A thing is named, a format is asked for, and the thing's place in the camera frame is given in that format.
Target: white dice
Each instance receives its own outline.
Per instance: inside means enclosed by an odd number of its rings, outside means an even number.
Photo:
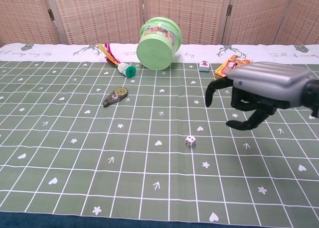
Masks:
[[[195,143],[196,143],[196,138],[194,136],[191,136],[191,135],[187,136],[185,144],[188,147],[193,147],[195,145]]]
[[[209,71],[209,63],[207,61],[202,61],[198,68],[199,71],[208,72]]]

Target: white star print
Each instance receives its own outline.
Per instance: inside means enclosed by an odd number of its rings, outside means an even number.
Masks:
[[[208,162],[203,162],[203,167],[208,168],[209,166]]]
[[[92,213],[95,213],[95,215],[97,216],[98,213],[100,213],[102,210],[100,209],[100,206],[98,207],[94,207],[94,210],[92,211]]]
[[[258,187],[258,192],[261,192],[262,194],[266,194],[267,190],[264,187]]]

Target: table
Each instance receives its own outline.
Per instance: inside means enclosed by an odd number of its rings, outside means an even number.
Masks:
[[[209,108],[203,97],[235,53],[301,65],[319,78],[318,45],[182,45],[163,71],[144,68],[136,46],[111,44],[136,66],[133,78],[106,64],[96,45],[0,48],[4,217],[318,226],[319,120],[304,107],[278,110],[240,132],[225,122],[251,113],[230,106],[230,88]],[[198,71],[203,60],[208,73]],[[104,108],[121,86],[129,96]],[[185,146],[190,134],[193,149]]]

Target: robotic hand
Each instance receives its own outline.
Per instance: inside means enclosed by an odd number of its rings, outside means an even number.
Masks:
[[[226,125],[233,129],[255,129],[274,115],[277,108],[285,110],[304,106],[312,110],[313,117],[318,118],[319,80],[309,69],[272,62],[237,67],[208,85],[206,106],[211,105],[216,90],[231,86],[231,106],[241,111],[255,110],[247,121],[228,121]]]

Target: folding screen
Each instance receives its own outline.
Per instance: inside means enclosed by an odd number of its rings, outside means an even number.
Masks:
[[[289,0],[231,0],[223,44],[273,44]]]
[[[54,0],[67,44],[138,43],[142,0]]]
[[[1,0],[0,43],[59,43],[45,0]]]
[[[183,44],[220,44],[228,0],[144,0],[144,18],[163,16],[175,21]]]
[[[318,44],[318,0],[291,0],[275,43]]]

